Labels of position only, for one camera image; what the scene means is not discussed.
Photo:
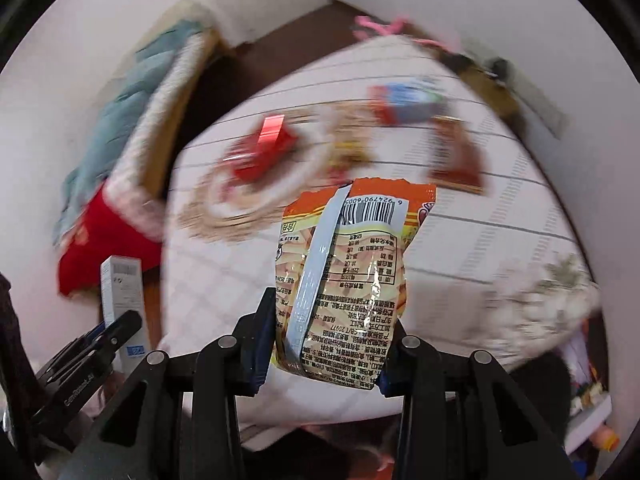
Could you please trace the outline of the bed with wooden frame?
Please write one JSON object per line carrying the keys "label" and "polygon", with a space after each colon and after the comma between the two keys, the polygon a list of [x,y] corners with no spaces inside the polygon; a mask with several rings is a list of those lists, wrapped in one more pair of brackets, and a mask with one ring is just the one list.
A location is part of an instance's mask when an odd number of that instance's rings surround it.
{"label": "bed with wooden frame", "polygon": [[[184,108],[206,63],[224,46],[212,10],[195,0],[179,0],[145,33],[134,52],[179,20],[198,21],[204,26],[204,32],[191,37],[180,50],[169,73],[151,96],[111,174],[100,184],[105,203],[154,242],[163,238],[165,202],[160,194]],[[134,52],[125,56],[113,79],[103,88],[99,99],[101,110],[119,92],[116,84],[132,62]],[[54,246],[65,247],[73,229],[63,236],[61,244]]]}

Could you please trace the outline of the light blue quilt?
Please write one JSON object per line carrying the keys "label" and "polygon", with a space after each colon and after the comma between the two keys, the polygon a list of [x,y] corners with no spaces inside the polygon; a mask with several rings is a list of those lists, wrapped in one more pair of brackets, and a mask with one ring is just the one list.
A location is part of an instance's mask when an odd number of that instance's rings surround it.
{"label": "light blue quilt", "polygon": [[153,93],[165,79],[186,42],[204,32],[198,21],[179,20],[134,52],[132,62],[116,84],[93,127],[87,151],[62,184],[62,210],[53,228],[53,244],[73,229],[88,201],[111,174],[130,134]]}

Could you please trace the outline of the white patterned tablecloth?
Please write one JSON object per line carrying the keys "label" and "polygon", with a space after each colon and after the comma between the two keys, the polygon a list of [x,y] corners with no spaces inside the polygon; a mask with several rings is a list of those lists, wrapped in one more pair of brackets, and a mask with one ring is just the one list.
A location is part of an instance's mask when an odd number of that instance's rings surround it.
{"label": "white patterned tablecloth", "polygon": [[[383,126],[373,88],[427,82],[480,152],[483,191],[440,188],[409,210],[387,192],[449,158],[439,126]],[[328,287],[305,356],[275,365],[242,422],[306,425],[397,413],[373,388],[399,321],[440,351],[483,348],[517,367],[573,336],[600,306],[550,185],[489,106],[431,53],[387,36],[338,51],[258,92],[180,154],[164,247],[164,336],[174,356],[232,331],[267,288],[286,318],[314,224],[285,219],[300,194],[344,203]]]}

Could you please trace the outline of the orange chip bag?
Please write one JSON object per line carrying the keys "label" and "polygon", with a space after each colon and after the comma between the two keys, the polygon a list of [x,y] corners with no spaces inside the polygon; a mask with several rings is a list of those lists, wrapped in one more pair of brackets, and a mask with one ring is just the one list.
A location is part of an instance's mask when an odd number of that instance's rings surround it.
{"label": "orange chip bag", "polygon": [[407,302],[405,251],[436,193],[431,183],[360,178],[285,207],[274,259],[280,367],[374,387]]}

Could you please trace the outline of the brown snack wrapper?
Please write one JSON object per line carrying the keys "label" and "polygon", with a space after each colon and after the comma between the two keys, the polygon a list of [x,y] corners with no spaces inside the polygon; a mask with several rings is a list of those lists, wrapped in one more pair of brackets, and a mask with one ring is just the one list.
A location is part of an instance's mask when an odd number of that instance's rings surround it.
{"label": "brown snack wrapper", "polygon": [[450,116],[434,116],[432,123],[435,147],[428,168],[431,182],[442,188],[482,195],[483,157],[465,123]]}

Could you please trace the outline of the white blue tube box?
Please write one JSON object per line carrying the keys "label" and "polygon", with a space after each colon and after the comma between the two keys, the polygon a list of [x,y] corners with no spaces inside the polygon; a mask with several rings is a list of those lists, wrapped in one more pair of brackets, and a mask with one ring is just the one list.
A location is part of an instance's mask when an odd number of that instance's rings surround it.
{"label": "white blue tube box", "polygon": [[114,369],[130,375],[151,351],[143,298],[141,261],[111,256],[101,263],[102,311],[106,325],[111,325],[128,310],[140,315],[141,327],[118,350]]}

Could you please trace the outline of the red soda can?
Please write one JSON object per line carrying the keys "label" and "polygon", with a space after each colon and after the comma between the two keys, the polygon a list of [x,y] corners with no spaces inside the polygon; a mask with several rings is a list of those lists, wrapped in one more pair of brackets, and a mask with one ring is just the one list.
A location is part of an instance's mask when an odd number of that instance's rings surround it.
{"label": "red soda can", "polygon": [[298,135],[288,124],[285,114],[265,116],[254,131],[230,148],[222,161],[235,180],[253,183],[292,151],[297,141]]}

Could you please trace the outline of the red blue milk carton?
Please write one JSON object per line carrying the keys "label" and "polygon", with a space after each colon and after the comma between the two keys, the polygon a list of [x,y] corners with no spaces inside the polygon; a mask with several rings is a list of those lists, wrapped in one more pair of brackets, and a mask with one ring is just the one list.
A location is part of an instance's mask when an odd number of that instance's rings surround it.
{"label": "red blue milk carton", "polygon": [[413,78],[378,84],[369,89],[374,117],[384,126],[427,122],[442,114],[447,98],[431,78]]}

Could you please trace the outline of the red blanket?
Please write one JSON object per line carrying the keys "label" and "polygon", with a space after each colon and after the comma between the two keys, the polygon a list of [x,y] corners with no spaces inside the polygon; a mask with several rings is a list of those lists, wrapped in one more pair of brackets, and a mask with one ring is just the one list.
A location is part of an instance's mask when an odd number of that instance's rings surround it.
{"label": "red blanket", "polygon": [[103,185],[88,203],[58,260],[58,292],[65,297],[96,288],[111,256],[136,258],[147,271],[160,265],[162,243],[130,226],[105,203]]}

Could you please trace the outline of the pink hanger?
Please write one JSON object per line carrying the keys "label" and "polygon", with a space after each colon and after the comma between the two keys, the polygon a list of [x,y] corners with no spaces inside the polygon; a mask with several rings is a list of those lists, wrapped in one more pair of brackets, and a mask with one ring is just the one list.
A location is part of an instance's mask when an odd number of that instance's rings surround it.
{"label": "pink hanger", "polygon": [[386,22],[369,15],[357,15],[352,23],[352,34],[359,41],[374,37],[405,36],[421,47],[456,53],[456,50],[449,47],[448,44],[425,36],[421,29],[418,29],[406,18],[395,18],[391,22]]}

